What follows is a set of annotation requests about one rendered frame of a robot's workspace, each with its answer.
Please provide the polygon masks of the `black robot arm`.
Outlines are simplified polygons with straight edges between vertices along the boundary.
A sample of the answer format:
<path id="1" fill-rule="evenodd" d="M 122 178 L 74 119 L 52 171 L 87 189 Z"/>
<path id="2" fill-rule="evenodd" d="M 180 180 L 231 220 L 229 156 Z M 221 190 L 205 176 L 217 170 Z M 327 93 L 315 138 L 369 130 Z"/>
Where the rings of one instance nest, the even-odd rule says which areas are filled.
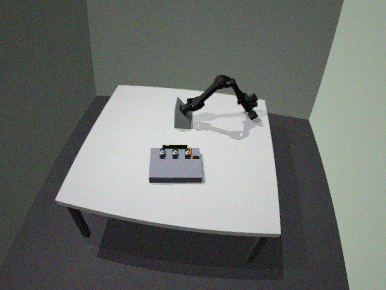
<path id="1" fill-rule="evenodd" d="M 227 84 L 226 81 L 229 82 L 230 84 Z M 200 108 L 203 108 L 205 106 L 204 102 L 212 95 L 212 93 L 213 92 L 215 93 L 218 89 L 222 89 L 224 87 L 233 88 L 237 98 L 238 105 L 241 104 L 243 107 L 248 107 L 250 103 L 252 109 L 258 106 L 258 102 L 255 94 L 247 96 L 246 93 L 240 91 L 236 83 L 236 80 L 231 79 L 227 76 L 218 75 L 214 79 L 214 82 L 212 83 L 212 85 L 210 85 L 206 91 L 204 91 L 200 96 L 197 96 L 195 98 L 188 98 L 187 103 L 183 106 L 180 105 L 179 110 L 184 115 L 186 115 L 186 112 L 188 112 L 189 110 L 196 111 L 196 110 L 199 110 Z"/>

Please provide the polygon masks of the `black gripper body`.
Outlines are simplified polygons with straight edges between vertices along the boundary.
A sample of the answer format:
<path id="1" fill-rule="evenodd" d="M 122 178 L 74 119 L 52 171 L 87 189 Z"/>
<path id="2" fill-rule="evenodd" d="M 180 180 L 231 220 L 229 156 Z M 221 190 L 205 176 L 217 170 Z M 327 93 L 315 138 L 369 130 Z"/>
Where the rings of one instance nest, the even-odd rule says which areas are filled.
<path id="1" fill-rule="evenodd" d="M 243 106 L 242 106 L 242 107 L 243 107 Z M 248 107 L 243 107 L 243 108 L 244 108 L 244 110 L 245 110 L 246 112 L 249 113 L 249 118 L 250 118 L 251 120 L 254 120 L 254 119 L 258 116 L 257 113 L 256 113 L 255 111 L 252 110 L 250 103 L 249 103 L 249 106 L 248 106 Z"/>

